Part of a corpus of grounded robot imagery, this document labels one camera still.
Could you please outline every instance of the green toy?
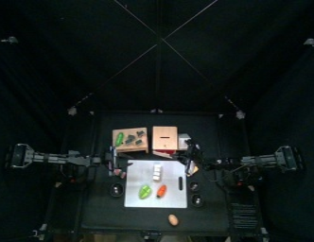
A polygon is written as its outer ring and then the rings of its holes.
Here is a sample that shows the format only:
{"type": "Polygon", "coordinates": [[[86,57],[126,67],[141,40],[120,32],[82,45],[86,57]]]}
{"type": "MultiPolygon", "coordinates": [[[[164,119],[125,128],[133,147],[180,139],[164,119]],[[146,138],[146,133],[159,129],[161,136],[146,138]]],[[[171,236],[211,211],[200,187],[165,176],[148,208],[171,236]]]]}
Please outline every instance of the green toy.
{"type": "Polygon", "coordinates": [[[142,186],[141,191],[140,191],[140,198],[145,199],[150,193],[152,193],[150,187],[148,185],[142,186]]]}
{"type": "Polygon", "coordinates": [[[117,141],[116,141],[116,147],[118,147],[124,142],[124,133],[120,132],[117,136],[117,141]]]}

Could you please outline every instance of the black wall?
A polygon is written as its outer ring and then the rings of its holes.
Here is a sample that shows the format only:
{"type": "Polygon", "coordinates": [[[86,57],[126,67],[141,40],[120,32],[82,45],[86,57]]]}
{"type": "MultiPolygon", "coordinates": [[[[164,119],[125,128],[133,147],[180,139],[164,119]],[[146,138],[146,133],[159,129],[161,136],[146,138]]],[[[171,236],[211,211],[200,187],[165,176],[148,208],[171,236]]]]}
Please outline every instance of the black wall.
{"type": "Polygon", "coordinates": [[[309,47],[270,92],[247,115],[251,150],[271,154],[295,146],[306,170],[268,174],[263,189],[263,214],[276,234],[314,241],[314,48],[309,47]]]}
{"type": "Polygon", "coordinates": [[[0,44],[0,238],[39,228],[50,192],[50,170],[5,171],[9,146],[23,143],[59,152],[67,113],[14,45],[0,44]]]}

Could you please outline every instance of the black table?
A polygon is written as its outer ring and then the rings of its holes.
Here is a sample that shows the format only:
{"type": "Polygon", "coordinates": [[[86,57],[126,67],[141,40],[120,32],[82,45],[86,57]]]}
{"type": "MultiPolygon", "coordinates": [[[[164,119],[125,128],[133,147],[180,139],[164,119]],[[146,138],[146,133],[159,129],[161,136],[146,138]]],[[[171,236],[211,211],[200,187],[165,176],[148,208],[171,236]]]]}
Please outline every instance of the black table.
{"type": "MultiPolygon", "coordinates": [[[[148,128],[150,148],[153,126],[176,126],[179,132],[188,133],[201,146],[205,157],[242,157],[250,154],[243,120],[234,115],[213,114],[105,112],[96,116],[77,116],[71,120],[65,149],[78,150],[85,154],[101,153],[112,144],[112,130],[137,127],[148,128]]],[[[142,151],[130,152],[128,155],[136,160],[165,160],[142,151]]],[[[203,169],[188,178],[188,184],[191,181],[201,184],[199,194],[205,203],[200,208],[191,204],[189,190],[187,209],[125,208],[124,196],[113,198],[109,194],[110,185],[114,182],[125,183],[125,180],[118,177],[110,178],[102,166],[97,169],[97,178],[89,186],[81,189],[67,188],[58,192],[50,231],[53,233],[228,235],[234,225],[228,193],[219,183],[213,182],[215,179],[216,172],[203,171],[203,169]],[[169,214],[175,214],[180,219],[176,227],[168,223],[169,214]]]]}

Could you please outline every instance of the food item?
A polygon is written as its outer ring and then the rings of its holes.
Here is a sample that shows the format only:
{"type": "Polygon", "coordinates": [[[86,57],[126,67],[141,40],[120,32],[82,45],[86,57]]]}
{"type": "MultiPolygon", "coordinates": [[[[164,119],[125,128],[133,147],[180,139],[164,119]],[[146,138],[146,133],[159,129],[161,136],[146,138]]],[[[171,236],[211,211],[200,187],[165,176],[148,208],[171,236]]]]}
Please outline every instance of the food item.
{"type": "Polygon", "coordinates": [[[164,194],[167,193],[167,190],[168,190],[168,187],[163,185],[157,192],[157,198],[161,198],[164,196],[164,194]]]}
{"type": "Polygon", "coordinates": [[[116,147],[118,147],[124,142],[124,133],[120,132],[117,136],[117,141],[116,141],[116,147]]]}
{"type": "Polygon", "coordinates": [[[168,221],[171,223],[172,226],[177,226],[179,224],[179,218],[176,217],[176,215],[169,215],[168,216],[168,221]]]}
{"type": "Polygon", "coordinates": [[[152,188],[148,185],[144,185],[140,190],[140,198],[145,199],[152,193],[152,188]]]}

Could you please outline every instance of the small white object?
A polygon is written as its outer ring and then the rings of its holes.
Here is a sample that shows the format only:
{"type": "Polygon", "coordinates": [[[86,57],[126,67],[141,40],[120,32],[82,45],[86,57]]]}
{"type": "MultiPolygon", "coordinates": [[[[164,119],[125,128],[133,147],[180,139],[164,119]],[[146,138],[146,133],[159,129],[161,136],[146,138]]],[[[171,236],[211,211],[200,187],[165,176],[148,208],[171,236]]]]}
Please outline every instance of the small white object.
{"type": "Polygon", "coordinates": [[[77,108],[75,108],[75,107],[70,108],[70,109],[67,110],[67,113],[69,113],[69,115],[73,115],[73,116],[74,116],[74,115],[78,113],[77,108]]]}
{"type": "Polygon", "coordinates": [[[236,115],[236,118],[238,118],[238,119],[244,119],[244,117],[246,117],[246,113],[244,113],[242,110],[239,110],[239,111],[235,113],[235,115],[236,115]]]}
{"type": "Polygon", "coordinates": [[[252,192],[255,192],[255,186],[254,185],[248,185],[248,188],[252,192]]]}
{"type": "Polygon", "coordinates": [[[161,172],[163,172],[163,166],[160,164],[155,164],[153,165],[153,177],[152,177],[152,179],[155,181],[161,180],[161,176],[163,176],[161,172]]]}

